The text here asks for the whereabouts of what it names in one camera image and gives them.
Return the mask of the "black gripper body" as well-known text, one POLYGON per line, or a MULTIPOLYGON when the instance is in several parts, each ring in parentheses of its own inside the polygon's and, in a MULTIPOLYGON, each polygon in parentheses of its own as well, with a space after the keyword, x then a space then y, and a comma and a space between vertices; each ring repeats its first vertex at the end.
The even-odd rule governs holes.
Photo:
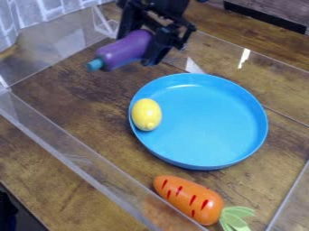
POLYGON ((135 3, 141 9, 135 30, 143 26, 154 32, 162 27, 170 29, 175 34, 174 47, 184 49, 192 33, 197 31, 196 25, 184 17, 190 0, 117 0, 118 3, 135 3))

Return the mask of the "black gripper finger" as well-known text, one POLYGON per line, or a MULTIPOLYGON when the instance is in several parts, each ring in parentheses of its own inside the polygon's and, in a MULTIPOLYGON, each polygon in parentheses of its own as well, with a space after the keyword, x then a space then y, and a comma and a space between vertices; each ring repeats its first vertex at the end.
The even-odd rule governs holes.
POLYGON ((174 46, 174 41, 175 34, 171 30, 165 27, 159 28, 142 56, 143 66, 154 66, 162 61, 174 46))
POLYGON ((141 9, 135 3, 118 3, 122 10, 121 22, 118 27, 118 39, 125 38, 137 29, 137 22, 141 9))

